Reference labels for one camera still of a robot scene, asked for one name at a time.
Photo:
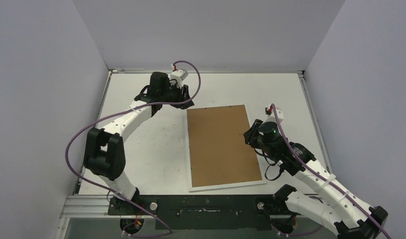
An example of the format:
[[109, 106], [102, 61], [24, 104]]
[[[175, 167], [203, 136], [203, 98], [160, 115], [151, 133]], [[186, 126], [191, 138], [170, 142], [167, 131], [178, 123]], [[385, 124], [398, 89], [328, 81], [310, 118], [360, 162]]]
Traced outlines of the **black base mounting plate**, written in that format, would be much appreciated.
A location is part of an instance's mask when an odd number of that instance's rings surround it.
[[270, 194], [261, 195], [141, 195], [139, 205], [173, 230], [271, 229], [289, 225], [296, 214]]

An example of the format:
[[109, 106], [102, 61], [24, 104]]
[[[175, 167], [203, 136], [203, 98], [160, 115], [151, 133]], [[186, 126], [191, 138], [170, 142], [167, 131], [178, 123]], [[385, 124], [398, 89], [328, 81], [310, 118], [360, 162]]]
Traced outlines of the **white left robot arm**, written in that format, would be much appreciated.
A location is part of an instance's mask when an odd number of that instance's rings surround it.
[[139, 190], [125, 173], [124, 142], [146, 120], [162, 108], [161, 103], [185, 110], [194, 105], [189, 88], [183, 83], [186, 70], [170, 74], [153, 72], [149, 84], [144, 86], [129, 105], [127, 114], [111, 121], [103, 128], [91, 128], [87, 133], [84, 167], [99, 176], [121, 199], [121, 208], [135, 214], [140, 208]]

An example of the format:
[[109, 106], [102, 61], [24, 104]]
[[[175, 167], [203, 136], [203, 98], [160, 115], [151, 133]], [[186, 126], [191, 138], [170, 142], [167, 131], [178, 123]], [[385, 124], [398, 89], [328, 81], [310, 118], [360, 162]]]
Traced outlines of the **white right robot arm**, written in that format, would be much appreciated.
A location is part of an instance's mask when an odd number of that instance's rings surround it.
[[364, 202], [329, 173], [305, 146], [287, 141], [275, 121], [254, 121], [244, 133], [245, 143], [261, 150], [280, 173], [287, 172], [310, 187], [317, 201], [295, 187], [284, 184], [273, 195], [273, 207], [281, 214], [296, 213], [324, 226], [339, 239], [375, 239], [390, 235], [384, 229], [388, 212]]

